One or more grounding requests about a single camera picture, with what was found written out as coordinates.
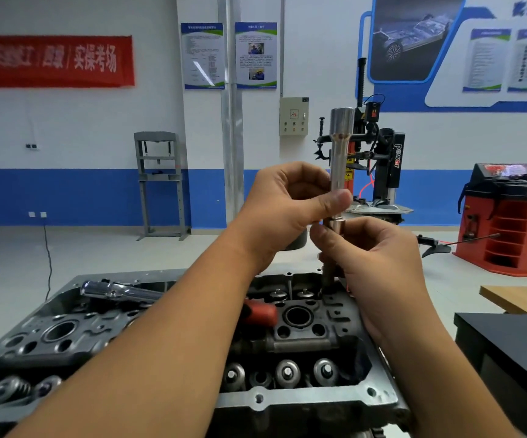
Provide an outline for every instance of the black table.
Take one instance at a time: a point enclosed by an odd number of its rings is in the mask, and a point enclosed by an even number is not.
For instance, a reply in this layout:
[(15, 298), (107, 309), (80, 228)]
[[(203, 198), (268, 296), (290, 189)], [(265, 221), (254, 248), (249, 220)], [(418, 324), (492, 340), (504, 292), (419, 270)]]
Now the black table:
[(456, 344), (527, 435), (527, 315), (456, 314)]

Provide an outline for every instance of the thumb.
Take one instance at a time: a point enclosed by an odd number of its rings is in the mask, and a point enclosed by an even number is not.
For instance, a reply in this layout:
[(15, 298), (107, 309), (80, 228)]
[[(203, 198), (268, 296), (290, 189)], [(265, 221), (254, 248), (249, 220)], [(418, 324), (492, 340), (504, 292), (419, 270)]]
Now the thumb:
[(358, 269), (359, 265), (362, 264), (362, 261), (359, 261), (359, 256), (366, 253), (336, 232), (318, 223), (310, 228), (310, 239), (318, 249), (332, 258), (345, 272)]
[(333, 190), (318, 197), (303, 200), (304, 212), (308, 222), (320, 221), (340, 214), (349, 208), (353, 195), (348, 189)]

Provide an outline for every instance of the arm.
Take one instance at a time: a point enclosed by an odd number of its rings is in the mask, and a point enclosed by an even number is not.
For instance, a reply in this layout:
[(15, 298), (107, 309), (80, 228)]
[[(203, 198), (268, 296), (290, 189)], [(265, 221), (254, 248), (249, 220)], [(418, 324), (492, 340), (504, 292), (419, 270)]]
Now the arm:
[(349, 206), (350, 193), (328, 188), (305, 163), (260, 171), (237, 219), (178, 283), (10, 438), (204, 436), (249, 283), (308, 224)]
[(344, 238), (320, 225), (310, 237), (342, 267), (413, 412), (415, 436), (518, 436), (438, 318), (411, 232), (357, 218), (346, 222)]

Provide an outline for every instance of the electrical control box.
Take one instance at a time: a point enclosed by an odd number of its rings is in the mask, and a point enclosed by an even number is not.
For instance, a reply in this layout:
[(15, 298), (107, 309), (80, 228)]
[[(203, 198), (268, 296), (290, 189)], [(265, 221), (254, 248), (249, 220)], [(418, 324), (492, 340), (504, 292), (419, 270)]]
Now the electrical control box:
[(280, 98), (280, 136), (308, 135), (308, 97)]

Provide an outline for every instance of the gray floor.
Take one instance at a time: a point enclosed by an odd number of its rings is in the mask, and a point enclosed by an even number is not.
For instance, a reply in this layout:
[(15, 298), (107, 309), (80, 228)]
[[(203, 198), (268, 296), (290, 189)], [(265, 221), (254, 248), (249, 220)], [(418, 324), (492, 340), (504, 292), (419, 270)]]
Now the gray floor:
[[(455, 241), (456, 232), (424, 232), (425, 236)], [(215, 240), (211, 235), (146, 238), (136, 241), (135, 229), (48, 228), (52, 255), (52, 292), (84, 273), (178, 269), (188, 267)], [(318, 267), (318, 250), (309, 242), (294, 252), (280, 252), (275, 262), (310, 263)], [(428, 292), (446, 329), (452, 336), (455, 312), (502, 312), (479, 296), (482, 284), (527, 286), (527, 278), (486, 272), (453, 255), (424, 259)], [(47, 292), (48, 259), (42, 228), (0, 228), (0, 337), (36, 308)], [(406, 436), (388, 427), (388, 438)]]

